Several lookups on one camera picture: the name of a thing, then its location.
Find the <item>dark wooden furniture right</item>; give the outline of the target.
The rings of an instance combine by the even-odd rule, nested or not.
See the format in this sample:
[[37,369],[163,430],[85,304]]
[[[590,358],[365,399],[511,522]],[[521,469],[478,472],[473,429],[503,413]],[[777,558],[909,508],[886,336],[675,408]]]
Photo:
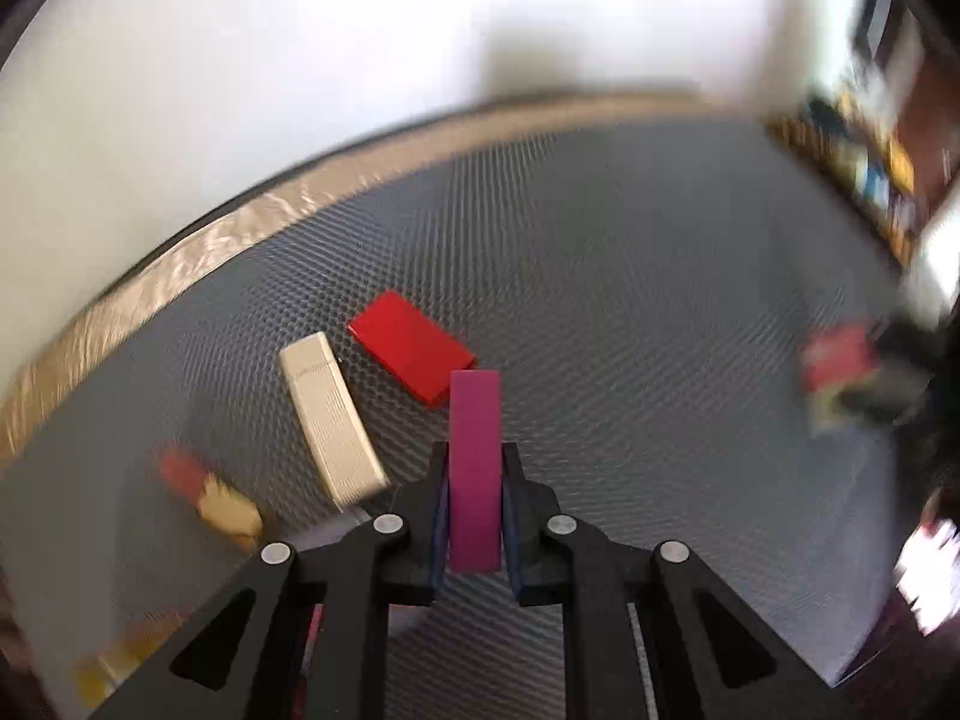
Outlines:
[[907,268],[958,181],[958,46],[908,0],[861,0],[850,49],[833,89],[771,117],[766,130]]

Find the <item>red and gold tin box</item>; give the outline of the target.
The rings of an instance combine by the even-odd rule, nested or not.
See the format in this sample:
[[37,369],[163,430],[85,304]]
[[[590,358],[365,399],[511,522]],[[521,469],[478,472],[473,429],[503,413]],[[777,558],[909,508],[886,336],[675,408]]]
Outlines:
[[184,624],[181,613],[153,614],[130,624],[112,644],[76,663],[76,694],[87,709],[97,709]]

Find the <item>grey honeycomb table mat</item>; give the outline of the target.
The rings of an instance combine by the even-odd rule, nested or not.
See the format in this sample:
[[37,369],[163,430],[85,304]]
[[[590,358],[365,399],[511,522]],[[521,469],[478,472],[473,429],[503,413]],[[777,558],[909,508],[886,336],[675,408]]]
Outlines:
[[55,710],[83,658],[190,613],[238,567],[158,475],[194,450],[291,532],[331,510],[280,367],[325,333],[379,460],[418,478],[448,430],[347,325],[397,291],[500,372],[503,434],[610,538],[690,544],[835,679],[903,538],[885,436],[812,431],[799,351],[896,301],[833,190],[739,121],[490,146],[376,184],[218,268],[53,411],[2,479],[2,564]]

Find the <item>gold rectangular lighter case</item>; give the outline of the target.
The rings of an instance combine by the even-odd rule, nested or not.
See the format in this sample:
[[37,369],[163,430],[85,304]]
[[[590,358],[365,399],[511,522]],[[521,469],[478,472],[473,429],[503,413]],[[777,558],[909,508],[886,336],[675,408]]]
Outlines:
[[280,364],[320,481],[341,510],[382,493],[389,477],[324,333],[288,344]]

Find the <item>magenta rectangular block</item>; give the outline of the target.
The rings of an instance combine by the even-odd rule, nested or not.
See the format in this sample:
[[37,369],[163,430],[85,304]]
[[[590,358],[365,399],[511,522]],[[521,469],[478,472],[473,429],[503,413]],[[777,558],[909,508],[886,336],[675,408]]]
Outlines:
[[449,398],[449,561],[458,574],[501,566],[501,382],[455,371]]

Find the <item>gold and red lipstick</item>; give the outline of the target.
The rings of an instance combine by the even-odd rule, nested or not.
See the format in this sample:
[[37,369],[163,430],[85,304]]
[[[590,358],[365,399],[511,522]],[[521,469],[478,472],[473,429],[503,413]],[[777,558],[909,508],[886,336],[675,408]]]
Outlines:
[[194,454],[169,449],[158,460],[158,472],[166,488],[194,509],[200,520],[231,539],[245,553],[252,553],[263,532],[263,518],[249,497],[223,481]]

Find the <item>red rectangular block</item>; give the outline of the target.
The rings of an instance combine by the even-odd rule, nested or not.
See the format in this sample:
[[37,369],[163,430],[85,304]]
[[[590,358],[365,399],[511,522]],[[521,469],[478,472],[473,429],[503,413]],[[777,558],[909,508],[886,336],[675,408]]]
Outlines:
[[464,343],[395,291],[384,291],[348,322],[356,343],[421,405],[443,406],[451,376],[470,369],[475,355]]

